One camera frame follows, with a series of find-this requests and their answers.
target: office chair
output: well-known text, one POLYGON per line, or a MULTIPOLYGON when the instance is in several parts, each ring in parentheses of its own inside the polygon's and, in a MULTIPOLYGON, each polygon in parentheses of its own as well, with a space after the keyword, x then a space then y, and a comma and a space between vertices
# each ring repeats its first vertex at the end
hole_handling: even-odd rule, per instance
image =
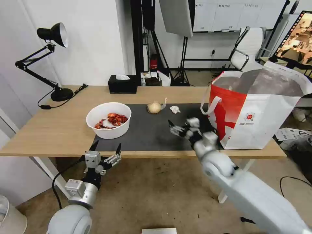
POLYGON ((265 28, 241 28, 240 36, 230 55, 231 64, 242 72, 261 69, 263 66, 256 62, 256 56, 264 40, 265 28))

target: bag handle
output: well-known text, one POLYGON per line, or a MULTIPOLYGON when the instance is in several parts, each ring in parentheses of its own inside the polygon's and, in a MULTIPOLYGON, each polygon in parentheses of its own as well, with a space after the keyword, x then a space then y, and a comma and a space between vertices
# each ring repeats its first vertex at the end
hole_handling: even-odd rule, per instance
POLYGON ((205 99, 206 99, 206 96, 208 94, 208 90, 209 90, 209 88, 206 89, 206 92, 205 92, 205 94, 204 94, 204 96, 202 98, 202 101, 201 101, 201 111, 202 111, 202 114, 210 114, 211 112, 213 112, 215 110, 215 107, 217 106, 218 102, 221 102, 221 98, 218 97, 218 96, 215 96, 213 101, 209 105, 208 110, 204 111, 202 107, 205 104, 205 99))

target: shopping bag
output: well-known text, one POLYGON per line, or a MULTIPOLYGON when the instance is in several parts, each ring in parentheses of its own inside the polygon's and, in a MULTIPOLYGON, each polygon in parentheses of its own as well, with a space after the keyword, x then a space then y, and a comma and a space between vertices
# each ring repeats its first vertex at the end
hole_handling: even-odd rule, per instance
POLYGON ((209 88, 201 111, 226 150, 263 149, 299 99, 312 93, 303 74, 269 61, 259 70, 223 72, 212 82, 204 111, 209 88))

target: robotic arm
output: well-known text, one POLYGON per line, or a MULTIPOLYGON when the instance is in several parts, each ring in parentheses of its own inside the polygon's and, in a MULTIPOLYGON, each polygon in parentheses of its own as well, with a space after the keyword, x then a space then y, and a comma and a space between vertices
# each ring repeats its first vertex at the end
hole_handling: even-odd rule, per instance
POLYGON ((89 210, 94 207, 101 177, 121 160, 121 144, 109 158, 92 150, 86 152, 84 158, 86 175, 82 180, 70 179, 66 183, 65 188, 71 195, 70 205, 53 215, 48 226, 49 234, 89 234, 92 226, 89 210))
POLYGON ((268 233, 311 234, 292 204, 250 172, 243 171, 231 159, 217 151, 217 135, 201 134, 199 120, 187 119, 185 126, 169 121, 171 133, 187 138, 204 173, 226 193, 236 208, 268 233))
MULTIPOLYGON (((202 134, 197 118, 187 119, 183 127, 171 121, 169 125, 171 133, 190 141, 204 173, 259 228, 271 234, 312 234, 288 200, 252 173, 239 169, 227 155, 216 149, 217 135, 213 132, 202 134)), ((94 206, 101 177, 120 160, 121 145, 109 158, 101 157, 97 151, 86 152, 86 176, 67 182, 65 187, 72 196, 70 205, 53 215, 47 233, 89 234, 92 226, 89 210, 94 206)))

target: crayfish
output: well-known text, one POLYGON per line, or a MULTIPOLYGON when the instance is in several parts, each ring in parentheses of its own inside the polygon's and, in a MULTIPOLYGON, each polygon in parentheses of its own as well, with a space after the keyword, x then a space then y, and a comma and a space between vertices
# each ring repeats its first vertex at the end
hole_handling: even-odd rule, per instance
MULTIPOLYGON (((127 122, 128 118, 124 115, 119 115, 116 113, 109 113, 107 115, 108 119, 107 121, 110 122, 113 126, 120 126, 121 124, 124 124, 125 122, 127 122)), ((103 121, 106 119, 101 119, 94 128, 97 129, 112 129, 115 127, 107 127, 103 125, 103 121)))

